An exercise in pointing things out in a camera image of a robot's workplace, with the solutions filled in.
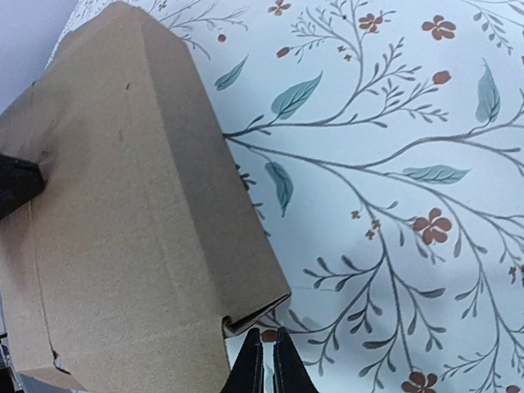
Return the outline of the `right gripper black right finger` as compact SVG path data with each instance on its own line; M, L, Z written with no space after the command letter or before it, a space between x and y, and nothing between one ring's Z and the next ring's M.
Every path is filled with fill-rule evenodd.
M286 328L277 330L273 346L273 391L276 393L318 393Z

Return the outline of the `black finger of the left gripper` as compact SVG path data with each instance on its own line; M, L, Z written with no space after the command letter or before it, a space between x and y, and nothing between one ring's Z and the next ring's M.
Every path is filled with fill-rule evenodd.
M45 189L38 165L1 154L1 219L5 219Z

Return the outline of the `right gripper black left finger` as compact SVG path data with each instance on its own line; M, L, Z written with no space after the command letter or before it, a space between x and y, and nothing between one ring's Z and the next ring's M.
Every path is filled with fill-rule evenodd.
M250 329L246 334L237 359L220 392L263 392L263 344L257 327Z

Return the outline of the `brown cardboard paper box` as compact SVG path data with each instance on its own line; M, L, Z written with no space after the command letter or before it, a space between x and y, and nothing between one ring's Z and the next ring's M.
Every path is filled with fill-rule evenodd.
M89 392L217 392L224 340L290 294L183 41L114 2L1 117L44 192L1 222L14 369Z

